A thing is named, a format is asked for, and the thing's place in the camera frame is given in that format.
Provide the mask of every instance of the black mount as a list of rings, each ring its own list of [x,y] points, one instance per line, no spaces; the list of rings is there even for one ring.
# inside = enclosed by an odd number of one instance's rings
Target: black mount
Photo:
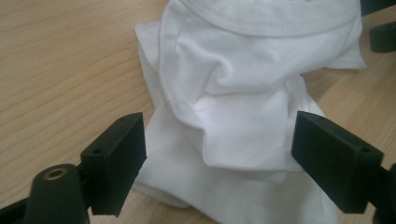
[[[299,111],[291,154],[344,213],[375,208],[374,224],[396,223],[396,164],[332,121]]]
[[[87,224],[94,215],[118,216],[146,159],[143,115],[116,120],[82,153],[35,176],[29,198],[0,210],[2,224]]]
[[[396,5],[396,0],[361,0],[361,15],[366,16]],[[388,53],[396,50],[396,21],[370,29],[372,52]]]

